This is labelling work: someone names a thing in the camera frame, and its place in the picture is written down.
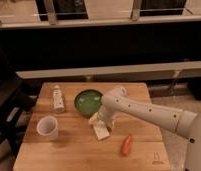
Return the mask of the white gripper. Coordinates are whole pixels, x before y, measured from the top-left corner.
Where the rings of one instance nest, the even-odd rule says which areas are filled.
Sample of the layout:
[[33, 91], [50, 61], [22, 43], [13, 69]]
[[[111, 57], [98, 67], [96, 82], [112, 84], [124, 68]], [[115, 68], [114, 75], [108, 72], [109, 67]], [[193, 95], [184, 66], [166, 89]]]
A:
[[107, 128], [110, 130], [114, 129], [114, 119], [115, 119], [115, 111], [107, 108], [105, 106], [101, 106], [98, 112], [98, 119], [103, 121]]

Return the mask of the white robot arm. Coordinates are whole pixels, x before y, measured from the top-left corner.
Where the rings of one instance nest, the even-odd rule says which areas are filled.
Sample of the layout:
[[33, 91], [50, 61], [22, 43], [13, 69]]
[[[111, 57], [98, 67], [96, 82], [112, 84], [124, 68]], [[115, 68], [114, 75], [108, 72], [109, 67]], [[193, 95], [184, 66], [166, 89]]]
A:
[[182, 136], [188, 140], [184, 170], [201, 171], [201, 113], [131, 100], [126, 94], [122, 86], [106, 92], [98, 118], [109, 126], [117, 112], [124, 112]]

